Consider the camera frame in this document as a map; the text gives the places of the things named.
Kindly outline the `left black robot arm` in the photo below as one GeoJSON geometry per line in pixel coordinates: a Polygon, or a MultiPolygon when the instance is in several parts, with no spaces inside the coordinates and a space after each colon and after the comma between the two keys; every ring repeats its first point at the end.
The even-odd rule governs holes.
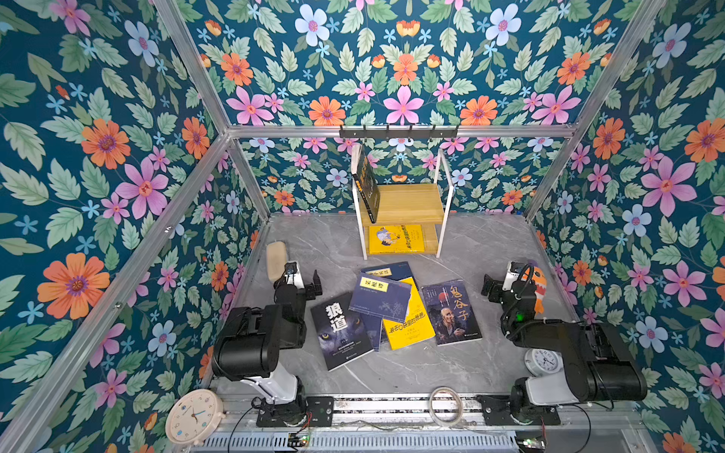
{"type": "Polygon", "coordinates": [[[211,365],[217,377],[241,381],[256,390],[255,405],[262,415],[292,425],[307,417],[308,404],[300,378],[284,368],[279,353],[304,346],[306,305],[321,296],[323,289],[317,273],[302,287],[284,274],[274,289],[272,304],[230,311],[213,347],[211,365]]]}

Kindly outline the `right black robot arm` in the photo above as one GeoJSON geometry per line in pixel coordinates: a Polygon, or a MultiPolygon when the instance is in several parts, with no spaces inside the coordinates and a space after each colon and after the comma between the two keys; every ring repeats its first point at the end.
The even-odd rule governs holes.
{"type": "Polygon", "coordinates": [[[479,396],[488,422],[501,414],[500,424],[559,422],[556,408],[588,402],[642,401],[648,393],[641,367],[609,323],[587,325],[535,317],[536,290],[531,277],[519,276],[509,288],[502,280],[484,277],[481,294],[502,307],[500,330],[517,347],[561,355],[562,369],[542,377],[521,377],[502,407],[479,396]]]}

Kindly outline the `navy book yellow label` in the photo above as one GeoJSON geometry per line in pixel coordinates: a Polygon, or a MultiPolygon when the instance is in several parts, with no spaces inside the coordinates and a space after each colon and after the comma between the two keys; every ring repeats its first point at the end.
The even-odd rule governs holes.
{"type": "Polygon", "coordinates": [[[403,323],[408,314],[412,286],[405,282],[360,273],[351,296],[351,311],[403,323]]]}

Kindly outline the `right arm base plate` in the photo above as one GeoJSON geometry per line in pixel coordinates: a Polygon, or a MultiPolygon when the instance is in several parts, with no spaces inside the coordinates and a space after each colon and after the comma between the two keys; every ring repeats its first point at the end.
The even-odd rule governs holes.
{"type": "Polygon", "coordinates": [[[509,396],[484,396],[478,394],[475,400],[481,404],[486,426],[560,426],[561,418],[555,407],[532,406],[526,402],[511,402],[509,396]]]}

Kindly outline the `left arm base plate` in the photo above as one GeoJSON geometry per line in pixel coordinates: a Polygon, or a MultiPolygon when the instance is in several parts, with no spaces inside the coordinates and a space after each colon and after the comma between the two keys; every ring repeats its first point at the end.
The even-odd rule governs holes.
{"type": "Polygon", "coordinates": [[[332,396],[307,396],[286,404],[264,403],[258,415],[258,428],[302,428],[332,425],[335,399],[332,396]]]}

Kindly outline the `black wolf cover book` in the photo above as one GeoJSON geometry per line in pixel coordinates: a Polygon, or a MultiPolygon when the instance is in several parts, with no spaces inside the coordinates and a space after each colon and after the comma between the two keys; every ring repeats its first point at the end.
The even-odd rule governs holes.
{"type": "Polygon", "coordinates": [[[374,350],[360,313],[350,308],[351,298],[351,293],[340,294],[311,307],[316,337],[329,371],[374,350]]]}

